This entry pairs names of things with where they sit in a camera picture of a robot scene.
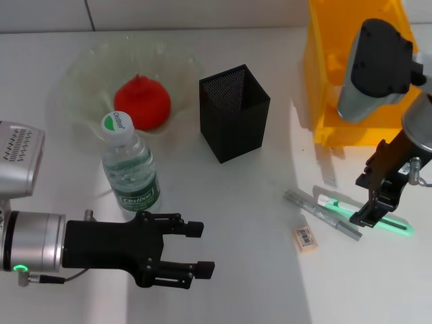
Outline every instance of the pen holder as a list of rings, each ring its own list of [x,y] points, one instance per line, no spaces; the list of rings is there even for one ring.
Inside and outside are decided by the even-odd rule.
[[[201,133],[220,163],[261,147],[269,104],[246,65],[200,80]]]

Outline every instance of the table surface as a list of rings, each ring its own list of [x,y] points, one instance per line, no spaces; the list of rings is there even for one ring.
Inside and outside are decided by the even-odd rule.
[[[432,25],[413,26],[432,52]],[[1,119],[48,130],[47,101],[68,65],[113,33],[0,35]],[[364,203],[354,185],[373,148],[315,148],[307,129],[301,59],[305,28],[156,32],[187,46],[206,76],[247,64],[271,97],[263,147],[219,164],[199,131],[198,111],[151,140],[164,209],[203,221],[201,239],[166,237],[163,259],[215,261],[213,278],[190,290],[141,289],[123,271],[92,270],[65,286],[19,288],[0,273],[2,323],[427,323],[432,301],[429,191],[407,186],[396,215],[415,228],[406,238],[361,229],[360,242],[283,200],[288,188],[343,194]],[[432,178],[432,167],[422,171]],[[99,158],[47,132],[32,197],[14,209],[122,221]],[[307,220],[319,243],[300,254],[292,238]],[[69,275],[74,270],[63,271]]]

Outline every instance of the plastic bottle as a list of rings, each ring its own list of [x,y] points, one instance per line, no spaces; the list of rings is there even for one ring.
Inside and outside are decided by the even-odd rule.
[[[117,203],[126,218],[137,211],[157,213],[161,193],[155,162],[144,140],[135,132],[130,116],[114,111],[102,120],[106,148],[102,165]]]

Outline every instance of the yellow storage bin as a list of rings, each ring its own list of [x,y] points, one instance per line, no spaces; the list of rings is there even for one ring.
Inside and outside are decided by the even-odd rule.
[[[314,142],[325,146],[376,145],[400,131],[403,112],[419,95],[410,91],[397,105],[384,105],[359,124],[346,123],[336,110],[352,41],[362,23],[391,23],[417,46],[400,0],[309,0],[310,23],[303,64]]]

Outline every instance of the white bottle cap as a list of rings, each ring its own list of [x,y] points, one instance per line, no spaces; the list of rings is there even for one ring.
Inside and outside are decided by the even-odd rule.
[[[132,119],[123,111],[113,111],[102,119],[102,130],[107,143],[114,146],[127,144],[135,134]]]

